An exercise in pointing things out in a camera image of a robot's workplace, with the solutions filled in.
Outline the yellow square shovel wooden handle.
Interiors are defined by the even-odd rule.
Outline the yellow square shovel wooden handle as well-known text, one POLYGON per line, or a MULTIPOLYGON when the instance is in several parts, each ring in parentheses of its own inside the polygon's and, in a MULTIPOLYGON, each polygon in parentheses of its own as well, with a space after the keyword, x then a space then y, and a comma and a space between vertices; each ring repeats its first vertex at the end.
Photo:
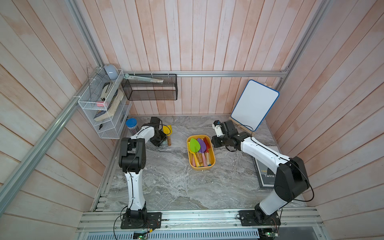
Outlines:
POLYGON ((172 126, 171 125, 163 125, 163 132, 166 134, 167 136, 167 143, 168 143, 168 146, 171 146, 172 145, 172 141, 171 141, 171 135, 173 133, 173 130, 172 130, 172 126))

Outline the red square shovel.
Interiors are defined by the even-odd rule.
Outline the red square shovel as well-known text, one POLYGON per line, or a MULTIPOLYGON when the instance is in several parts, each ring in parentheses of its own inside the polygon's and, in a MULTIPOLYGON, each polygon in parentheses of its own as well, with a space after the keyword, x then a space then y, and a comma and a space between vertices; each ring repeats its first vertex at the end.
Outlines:
POLYGON ((208 143, 208 140, 207 138, 204 138, 203 139, 205 145, 206 145, 206 150, 205 150, 205 157, 206 157, 206 163, 208 166, 211 166, 211 161, 210 161, 210 154, 209 154, 209 149, 210 149, 210 145, 208 143))

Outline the large yellow plastic scoop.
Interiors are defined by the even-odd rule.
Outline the large yellow plastic scoop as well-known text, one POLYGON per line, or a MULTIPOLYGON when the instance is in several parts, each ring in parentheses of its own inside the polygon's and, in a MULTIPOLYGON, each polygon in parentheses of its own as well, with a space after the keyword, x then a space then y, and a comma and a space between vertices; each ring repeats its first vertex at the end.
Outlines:
POLYGON ((201 165, 200 165, 200 162, 197 158, 197 152, 200 150, 200 144, 198 143, 198 141, 196 139, 191 139, 188 142, 188 148, 189 148, 189 152, 192 154, 192 156, 195 160, 195 163, 196 163, 195 168, 200 167, 201 165))

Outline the green shovel wooden handle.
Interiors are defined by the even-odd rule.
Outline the green shovel wooden handle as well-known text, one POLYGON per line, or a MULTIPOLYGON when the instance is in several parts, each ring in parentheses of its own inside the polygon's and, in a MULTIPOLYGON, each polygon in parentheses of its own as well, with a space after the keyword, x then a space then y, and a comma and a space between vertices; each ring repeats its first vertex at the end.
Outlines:
POLYGON ((196 167, 203 167, 204 166, 203 158, 202 158, 202 154, 200 153, 201 146, 196 139, 192 138, 190 140, 189 149, 194 155, 196 167))

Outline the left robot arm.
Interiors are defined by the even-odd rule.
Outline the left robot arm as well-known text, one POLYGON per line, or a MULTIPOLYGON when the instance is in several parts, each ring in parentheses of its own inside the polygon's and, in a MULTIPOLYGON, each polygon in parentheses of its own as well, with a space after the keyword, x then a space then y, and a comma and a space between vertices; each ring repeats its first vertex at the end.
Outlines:
POLYGON ((121 141, 119 167, 127 178, 130 198, 128 209, 131 211, 141 211, 146 207, 142 173, 147 161, 146 143, 151 142, 159 147, 166 138, 162 130, 162 121, 157 117, 151 117, 151 121, 144 124, 136 134, 121 141))

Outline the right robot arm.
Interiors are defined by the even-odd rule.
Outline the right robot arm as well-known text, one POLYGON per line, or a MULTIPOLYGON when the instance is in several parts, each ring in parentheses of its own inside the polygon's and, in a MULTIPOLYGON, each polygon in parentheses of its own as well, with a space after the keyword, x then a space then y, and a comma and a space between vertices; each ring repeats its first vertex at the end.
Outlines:
POLYGON ((239 133, 229 120, 213 124, 215 135, 212 143, 215 148, 233 147, 262 162, 275 174, 274 190, 255 206, 255 216, 265 219, 286 206, 304 191, 311 188, 304 162, 299 157, 290 158, 263 145, 247 132, 239 133))

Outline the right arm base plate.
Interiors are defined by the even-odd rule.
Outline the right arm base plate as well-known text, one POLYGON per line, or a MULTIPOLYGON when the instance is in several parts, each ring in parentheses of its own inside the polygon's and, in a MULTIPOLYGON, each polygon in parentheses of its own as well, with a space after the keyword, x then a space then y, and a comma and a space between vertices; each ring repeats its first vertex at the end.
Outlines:
POLYGON ((237 218, 241 221, 243 227, 250 226, 280 226, 281 220, 278 212, 271 215, 265 215, 261 210, 239 211, 237 218))

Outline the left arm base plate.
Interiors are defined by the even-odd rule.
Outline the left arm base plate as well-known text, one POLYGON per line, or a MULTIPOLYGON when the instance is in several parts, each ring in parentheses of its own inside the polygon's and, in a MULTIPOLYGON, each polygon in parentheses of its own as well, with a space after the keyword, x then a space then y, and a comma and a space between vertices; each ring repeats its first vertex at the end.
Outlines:
POLYGON ((162 213, 143 211, 127 211, 123 214, 121 229, 159 229, 162 224, 162 213))

